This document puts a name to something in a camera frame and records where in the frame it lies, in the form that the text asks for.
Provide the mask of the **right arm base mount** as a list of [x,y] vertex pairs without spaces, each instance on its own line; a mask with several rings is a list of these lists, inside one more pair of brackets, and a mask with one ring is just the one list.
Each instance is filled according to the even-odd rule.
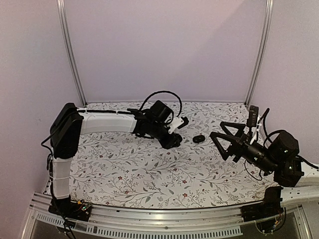
[[267,188],[261,202],[242,206],[241,216],[244,222],[255,222],[257,230],[264,234],[272,234],[280,230],[286,222],[286,208],[281,207],[281,191],[283,187]]

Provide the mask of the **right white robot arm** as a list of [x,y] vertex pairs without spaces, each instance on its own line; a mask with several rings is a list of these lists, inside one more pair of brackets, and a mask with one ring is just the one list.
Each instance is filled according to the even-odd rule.
[[299,155],[298,141],[285,130],[276,130],[269,136],[277,137],[266,147],[258,143],[258,123],[221,122],[223,133],[211,132],[210,138],[223,160],[233,157],[234,162],[244,158],[260,169],[265,176],[274,175],[276,187],[265,189],[264,201],[258,205],[258,213],[268,217],[283,204],[317,201],[319,199],[319,166]]

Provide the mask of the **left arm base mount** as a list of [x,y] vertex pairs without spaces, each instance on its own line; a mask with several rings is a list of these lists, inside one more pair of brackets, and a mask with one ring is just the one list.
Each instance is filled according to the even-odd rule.
[[88,222],[91,216],[92,204],[84,200],[72,201],[70,197],[64,199],[53,197],[48,211],[63,218]]

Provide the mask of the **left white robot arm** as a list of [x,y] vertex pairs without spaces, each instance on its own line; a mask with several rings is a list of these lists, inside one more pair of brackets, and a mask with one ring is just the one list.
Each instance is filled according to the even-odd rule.
[[51,195],[55,208],[63,216],[74,212],[70,197],[69,177],[73,157],[78,151],[81,135],[98,132],[126,132],[137,137],[156,139],[164,149],[179,147],[182,137],[175,133],[188,125],[186,117],[175,116],[173,110],[161,101],[149,109],[126,111],[89,110],[67,103],[50,128],[49,136],[41,143],[51,154],[48,170],[51,179]]

